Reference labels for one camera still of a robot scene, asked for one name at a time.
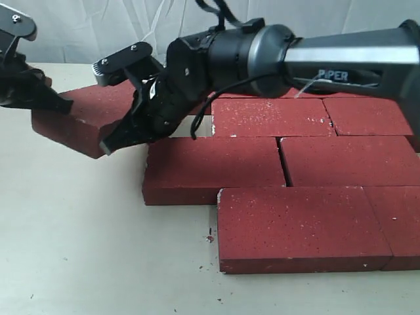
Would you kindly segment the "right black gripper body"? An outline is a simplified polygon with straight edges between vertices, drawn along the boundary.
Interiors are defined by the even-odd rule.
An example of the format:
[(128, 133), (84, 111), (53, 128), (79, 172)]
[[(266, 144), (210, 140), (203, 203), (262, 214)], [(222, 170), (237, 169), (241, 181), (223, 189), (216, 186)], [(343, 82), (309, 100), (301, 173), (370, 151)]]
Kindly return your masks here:
[(204, 103), (210, 94), (209, 83), (204, 80), (184, 86), (184, 82), (163, 70), (151, 82), (140, 84), (127, 113), (129, 144), (169, 137), (188, 114)]

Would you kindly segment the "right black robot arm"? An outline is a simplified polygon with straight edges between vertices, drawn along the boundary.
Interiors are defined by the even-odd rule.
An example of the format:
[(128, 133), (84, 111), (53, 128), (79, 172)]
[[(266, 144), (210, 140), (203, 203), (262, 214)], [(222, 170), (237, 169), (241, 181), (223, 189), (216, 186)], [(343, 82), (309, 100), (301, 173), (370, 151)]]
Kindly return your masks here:
[(219, 96), (278, 98), (289, 90), (348, 93), (393, 100), (419, 134), (419, 24), (321, 37), (297, 37), (283, 25), (254, 19), (172, 41), (160, 64), (147, 43), (116, 52), (94, 66), (101, 86), (130, 81), (128, 112), (100, 141), (105, 154), (171, 136), (191, 113), (196, 136)]

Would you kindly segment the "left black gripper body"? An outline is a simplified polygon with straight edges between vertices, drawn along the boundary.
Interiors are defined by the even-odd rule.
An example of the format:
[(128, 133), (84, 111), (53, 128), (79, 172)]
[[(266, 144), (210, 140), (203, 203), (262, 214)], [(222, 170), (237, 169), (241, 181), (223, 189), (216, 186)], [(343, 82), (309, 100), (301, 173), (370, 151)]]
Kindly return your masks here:
[(28, 110), (58, 110), (59, 96), (43, 70), (26, 63), (23, 54), (1, 59), (1, 106)]

